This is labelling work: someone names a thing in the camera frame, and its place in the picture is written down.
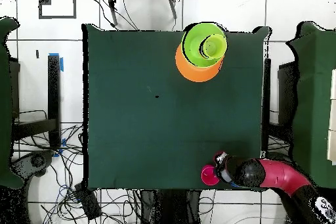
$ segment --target floor tile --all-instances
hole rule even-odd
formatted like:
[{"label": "floor tile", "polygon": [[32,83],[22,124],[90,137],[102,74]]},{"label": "floor tile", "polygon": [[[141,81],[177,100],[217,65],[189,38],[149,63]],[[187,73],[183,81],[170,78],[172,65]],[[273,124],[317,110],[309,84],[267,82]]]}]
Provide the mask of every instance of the floor tile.
[{"label": "floor tile", "polygon": [[[268,54],[271,59],[270,69],[270,110],[279,110],[279,65],[294,61],[294,54],[285,43],[269,43]],[[270,121],[278,122],[278,114],[270,113]]]},{"label": "floor tile", "polygon": [[[90,220],[88,223],[87,217],[71,220],[71,215],[67,212],[65,208],[62,208],[62,211],[64,213],[64,218],[59,218],[57,215],[50,215],[50,219],[46,213],[46,211],[41,207],[41,205],[51,213],[56,213],[57,209],[55,208],[54,204],[50,203],[29,203],[28,204],[28,213],[30,216],[31,224],[75,224],[75,221],[77,224],[100,224],[100,218],[96,218],[96,221],[94,219]],[[83,208],[72,208],[70,209],[70,213],[73,215],[74,218],[81,217],[84,214]]]},{"label": "floor tile", "polygon": [[251,32],[264,26],[265,0],[184,0],[183,27],[217,22],[231,32]]},{"label": "floor tile", "polygon": [[[103,11],[100,10],[100,27],[104,30],[114,30],[105,17],[113,23],[112,14],[108,4],[108,0],[100,0]],[[182,29],[182,0],[176,0],[175,10],[177,14],[176,25],[173,13],[171,12],[168,0],[125,0],[125,6],[131,20],[140,30],[156,30],[156,31],[181,31]],[[131,20],[126,13],[123,0],[117,0],[115,8],[119,14],[125,17],[130,23]],[[134,30],[134,28],[125,21],[117,13],[117,29]]]},{"label": "floor tile", "polygon": [[261,224],[285,224],[286,212],[282,205],[263,204],[261,214]]},{"label": "floor tile", "polygon": [[[102,208],[102,224],[135,224],[137,216],[135,215],[135,211],[130,206],[130,203],[124,204],[101,204]],[[138,216],[141,216],[141,211],[137,211]],[[114,217],[121,221],[118,221],[108,217]]]},{"label": "floor tile", "polygon": [[262,203],[263,204],[281,204],[281,200],[278,194],[276,194],[272,189],[268,189],[262,192]]},{"label": "floor tile", "polygon": [[138,197],[136,196],[134,200],[133,192],[132,190],[125,190],[125,189],[102,189],[102,203],[109,203],[109,202],[117,202],[117,203],[124,203],[124,201],[137,201],[140,202]]},{"label": "floor tile", "polygon": [[[98,5],[93,0],[76,0],[76,19],[39,19],[38,6],[39,0],[18,0],[19,39],[82,39],[82,23],[99,23]],[[72,0],[51,0],[51,5],[42,6],[42,15],[69,15],[71,8]]]},{"label": "floor tile", "polygon": [[260,206],[260,204],[215,204],[211,219],[211,212],[202,214],[209,211],[211,207],[207,204],[200,204],[201,224],[260,224]]},{"label": "floor tile", "polygon": [[266,24],[273,30],[270,40],[293,39],[302,21],[336,28],[336,0],[267,0]]},{"label": "floor tile", "polygon": [[83,49],[80,41],[19,41],[20,110],[48,110],[48,55],[63,58],[61,122],[83,121]]},{"label": "floor tile", "polygon": [[[72,124],[63,123],[61,124],[61,129],[66,129],[73,126]],[[70,130],[63,131],[62,138],[68,138],[70,135]],[[29,144],[32,142],[30,138],[25,138],[25,141],[27,141]],[[36,139],[36,143],[45,143],[43,139]],[[73,139],[69,139],[68,144],[70,145],[78,145],[78,138],[76,135],[74,135]],[[22,149],[37,149],[32,148],[30,146],[21,145],[20,144],[20,150]],[[80,183],[83,180],[83,156],[82,155],[75,155],[69,152],[68,150],[64,150],[64,163],[67,165],[67,167],[70,169],[70,172],[72,174],[73,178],[73,184],[72,188],[74,189],[74,186],[78,183]],[[30,183],[29,187],[29,193],[28,193],[28,201],[29,202],[55,202],[56,198],[58,196],[59,192],[59,185],[70,185],[69,180],[69,173],[66,171],[64,167],[64,163],[62,161],[62,157],[53,157],[51,166],[47,168],[46,174],[42,177],[33,177]]]},{"label": "floor tile", "polygon": [[[0,18],[3,16],[16,18],[16,0],[0,0]],[[16,30],[12,31],[7,39],[16,39]]]},{"label": "floor tile", "polygon": [[215,189],[208,189],[201,191],[201,195],[199,197],[200,203],[212,203],[212,199],[214,199]]},{"label": "floor tile", "polygon": [[256,203],[260,204],[260,193],[250,190],[218,190],[215,203]]}]

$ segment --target sticker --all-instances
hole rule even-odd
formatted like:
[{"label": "sticker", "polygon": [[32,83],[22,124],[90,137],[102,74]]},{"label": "sticker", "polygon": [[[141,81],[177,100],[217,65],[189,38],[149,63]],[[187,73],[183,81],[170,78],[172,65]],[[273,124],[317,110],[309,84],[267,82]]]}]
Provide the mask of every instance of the sticker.
[{"label": "sticker", "polygon": [[336,212],[327,199],[318,197],[315,201],[315,206],[331,224],[336,224]]}]

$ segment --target pink cup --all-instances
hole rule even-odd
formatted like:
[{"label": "pink cup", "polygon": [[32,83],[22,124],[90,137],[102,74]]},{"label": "pink cup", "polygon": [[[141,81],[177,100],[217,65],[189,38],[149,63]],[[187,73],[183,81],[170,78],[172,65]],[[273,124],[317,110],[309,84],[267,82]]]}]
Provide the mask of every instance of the pink cup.
[{"label": "pink cup", "polygon": [[201,179],[206,185],[216,185],[219,178],[215,175],[215,167],[207,164],[202,168]]}]

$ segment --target chair leg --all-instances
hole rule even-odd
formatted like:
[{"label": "chair leg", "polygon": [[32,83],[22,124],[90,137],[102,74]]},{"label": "chair leg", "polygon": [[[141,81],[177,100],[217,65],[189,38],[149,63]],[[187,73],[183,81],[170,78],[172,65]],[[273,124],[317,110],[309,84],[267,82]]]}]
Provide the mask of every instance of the chair leg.
[{"label": "chair leg", "polygon": [[173,17],[174,19],[177,18],[177,15],[176,15],[176,10],[175,10],[175,6],[174,6],[174,3],[176,0],[168,0],[169,1],[169,4],[171,6],[171,12],[173,13]]},{"label": "chair leg", "polygon": [[113,23],[115,26],[118,25],[117,18],[116,18],[116,12],[114,11],[114,0],[108,0],[108,5],[110,6],[111,14],[112,14],[112,19]]}]

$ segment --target green cup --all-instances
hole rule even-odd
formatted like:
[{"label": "green cup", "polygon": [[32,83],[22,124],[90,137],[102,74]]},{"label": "green cup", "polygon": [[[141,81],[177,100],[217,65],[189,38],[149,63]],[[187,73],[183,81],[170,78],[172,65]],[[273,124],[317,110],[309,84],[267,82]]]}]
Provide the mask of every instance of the green cup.
[{"label": "green cup", "polygon": [[221,58],[226,51],[226,41],[223,35],[213,34],[206,37],[199,46],[199,51],[204,58]]}]

